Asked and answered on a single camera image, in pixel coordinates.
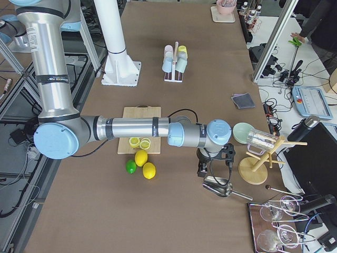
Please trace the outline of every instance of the pink cup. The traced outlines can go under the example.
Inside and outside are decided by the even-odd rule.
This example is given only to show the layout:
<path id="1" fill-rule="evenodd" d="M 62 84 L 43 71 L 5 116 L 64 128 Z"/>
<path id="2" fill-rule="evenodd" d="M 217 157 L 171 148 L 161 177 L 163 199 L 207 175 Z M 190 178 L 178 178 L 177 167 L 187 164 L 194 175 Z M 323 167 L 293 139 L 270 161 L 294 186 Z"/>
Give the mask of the pink cup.
<path id="1" fill-rule="evenodd" d="M 236 0 L 227 0 L 225 6 L 221 6 L 226 0 L 217 0 L 216 8 L 220 14 L 227 15 L 231 14 L 236 7 Z"/>

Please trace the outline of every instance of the white desk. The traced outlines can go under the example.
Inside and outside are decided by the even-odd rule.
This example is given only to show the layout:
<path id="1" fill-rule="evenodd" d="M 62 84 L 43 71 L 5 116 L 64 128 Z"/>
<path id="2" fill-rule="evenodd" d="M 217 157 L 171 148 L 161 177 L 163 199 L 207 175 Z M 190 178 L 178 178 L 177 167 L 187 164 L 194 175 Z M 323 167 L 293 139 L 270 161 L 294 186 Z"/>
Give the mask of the white desk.
<path id="1" fill-rule="evenodd" d="M 260 45 L 261 43 L 266 43 L 269 39 L 272 28 L 276 24 L 277 19 L 278 19 L 277 17 L 260 17 L 260 20 L 261 20 L 260 28 L 256 31 L 255 34 L 253 34 L 253 41 L 251 43 L 247 43 L 247 48 Z M 284 66 L 285 69 L 290 68 L 292 57 L 295 52 L 295 47 L 288 42 L 289 40 L 292 39 L 290 34 L 292 32 L 300 32 L 300 31 L 301 31 L 301 28 L 299 24 L 297 23 L 296 19 L 291 18 L 288 21 L 288 24 L 285 27 L 283 33 L 281 34 L 279 41 L 277 42 L 277 50 L 274 51 L 274 56 L 279 59 L 278 63 Z M 304 73 L 316 74 L 317 72 L 320 72 L 325 69 L 322 62 L 317 59 L 318 59 L 318 56 L 316 55 L 312 46 L 307 41 L 305 44 L 300 46 L 294 65 L 296 65 L 296 63 L 299 60 L 303 60 L 303 64 L 300 68 L 303 71 L 305 70 Z M 275 84 L 274 86 L 276 87 L 273 87 L 273 82 L 278 79 L 277 77 L 279 75 L 280 73 L 276 71 L 275 79 L 265 78 L 265 79 L 259 80 L 258 85 L 260 86 L 261 100 L 262 102 L 264 102 L 268 98 L 275 98 L 277 100 L 277 104 L 285 105 L 287 108 L 289 108 L 290 102 L 289 100 L 284 98 L 284 94 L 289 93 L 290 90 L 286 89 L 286 87 L 282 84 Z M 329 74 L 327 73 L 327 71 L 322 71 L 316 76 L 322 77 L 325 79 L 329 78 Z M 331 93 L 327 94 L 324 91 L 323 87 L 321 86 L 322 84 L 325 84 L 327 82 L 328 82 L 327 80 L 320 79 L 315 76 L 307 76 L 307 77 L 304 77 L 303 79 L 300 79 L 300 81 L 297 82 L 297 85 L 301 84 L 304 87 L 319 86 L 319 88 L 323 91 L 324 95 L 337 99 L 336 94 L 331 94 Z M 326 100 L 329 104 L 337 104 L 337 100 L 330 99 L 330 98 L 326 98 Z M 288 111 L 287 108 L 283 106 L 277 107 L 279 111 Z M 337 106 L 330 106 L 330 110 L 334 118 L 330 121 L 322 121 L 322 122 L 337 124 Z M 289 112 L 278 112 L 277 115 L 279 119 L 283 120 L 281 124 L 282 129 L 280 131 L 280 134 L 284 136 L 288 136 L 292 132 L 291 127 L 299 123 L 303 119 L 299 115 L 295 107 L 293 107 Z M 285 161 L 285 157 L 283 156 L 283 153 L 280 153 L 280 157 L 283 161 Z M 292 175 L 292 171 L 290 167 L 287 164 L 285 164 L 283 168 L 281 169 L 281 172 L 282 172 L 282 178 L 283 178 L 284 185 L 294 193 L 299 192 L 299 189 L 293 180 L 293 175 Z M 327 228 L 323 225 L 322 228 L 311 230 L 310 234 L 315 235 L 318 238 L 326 232 L 327 232 Z M 318 242 L 312 242 L 312 243 L 308 243 L 308 247 L 310 249 L 310 252 L 313 253 L 317 249 L 320 248 L 320 245 Z"/>

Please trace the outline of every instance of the wooden cutting board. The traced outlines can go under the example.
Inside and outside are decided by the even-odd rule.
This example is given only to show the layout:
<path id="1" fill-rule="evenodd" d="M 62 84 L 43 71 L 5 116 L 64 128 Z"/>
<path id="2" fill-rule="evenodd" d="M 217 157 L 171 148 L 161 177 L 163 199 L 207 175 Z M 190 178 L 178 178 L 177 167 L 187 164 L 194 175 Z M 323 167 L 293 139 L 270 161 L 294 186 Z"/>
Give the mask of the wooden cutting board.
<path id="1" fill-rule="evenodd" d="M 123 118 L 151 118 L 161 117 L 161 107 L 124 107 Z M 148 154 L 160 154 L 160 137 L 149 137 L 151 146 L 146 151 Z M 132 148 L 129 138 L 120 138 L 117 154 L 135 154 L 140 148 Z"/>

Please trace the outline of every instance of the person's hand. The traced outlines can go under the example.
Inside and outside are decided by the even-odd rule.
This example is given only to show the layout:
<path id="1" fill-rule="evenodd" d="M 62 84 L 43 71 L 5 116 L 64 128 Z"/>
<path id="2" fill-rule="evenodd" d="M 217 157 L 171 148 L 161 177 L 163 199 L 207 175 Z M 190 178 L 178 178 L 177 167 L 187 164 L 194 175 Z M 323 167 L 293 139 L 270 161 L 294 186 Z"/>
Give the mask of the person's hand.
<path id="1" fill-rule="evenodd" d="M 291 33 L 290 35 L 291 37 L 297 37 L 299 39 L 300 42 L 304 43 L 305 40 L 304 40 L 304 37 L 302 37 L 299 33 Z"/>

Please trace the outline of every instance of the black screen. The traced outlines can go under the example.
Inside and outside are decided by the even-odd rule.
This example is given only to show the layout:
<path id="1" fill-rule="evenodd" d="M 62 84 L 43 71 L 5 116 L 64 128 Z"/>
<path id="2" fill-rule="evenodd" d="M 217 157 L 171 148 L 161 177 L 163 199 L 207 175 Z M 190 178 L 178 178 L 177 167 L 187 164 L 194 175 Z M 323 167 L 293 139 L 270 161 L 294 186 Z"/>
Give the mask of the black screen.
<path id="1" fill-rule="evenodd" d="M 305 194 L 332 194 L 337 198 L 337 140 L 319 123 L 301 141 L 308 145 L 296 145 L 284 155 Z M 320 211 L 329 230 L 337 232 L 337 206 Z"/>

